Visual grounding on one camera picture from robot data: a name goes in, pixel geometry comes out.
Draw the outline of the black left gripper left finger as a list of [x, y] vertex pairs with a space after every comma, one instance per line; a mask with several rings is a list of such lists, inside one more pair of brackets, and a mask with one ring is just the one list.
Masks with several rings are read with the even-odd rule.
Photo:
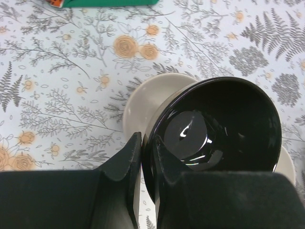
[[96, 169], [2, 172], [1, 228], [137, 228], [141, 147], [137, 132]]

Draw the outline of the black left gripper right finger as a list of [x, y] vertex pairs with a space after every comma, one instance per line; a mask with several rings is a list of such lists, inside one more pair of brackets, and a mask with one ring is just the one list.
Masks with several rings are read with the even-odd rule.
[[302, 229], [305, 209], [291, 182], [272, 172], [195, 172], [153, 141], [159, 229]]

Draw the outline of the orange bowl black inside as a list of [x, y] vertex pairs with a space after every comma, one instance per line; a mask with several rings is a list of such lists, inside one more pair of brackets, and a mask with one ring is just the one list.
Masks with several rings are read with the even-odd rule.
[[269, 96], [254, 83], [218, 77], [192, 83], [157, 108], [143, 138], [142, 168], [154, 198], [153, 140], [193, 171], [274, 171], [281, 121]]

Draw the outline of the cream plain bowl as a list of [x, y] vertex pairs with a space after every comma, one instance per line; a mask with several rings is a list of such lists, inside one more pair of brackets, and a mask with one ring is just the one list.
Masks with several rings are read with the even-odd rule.
[[[198, 82], [180, 73], [160, 74], [143, 82], [130, 96], [123, 115], [123, 132], [130, 138], [140, 132], [144, 138], [146, 127], [157, 108], [173, 93]], [[295, 182], [295, 171], [291, 157], [281, 145], [278, 163], [273, 172], [286, 176]]]

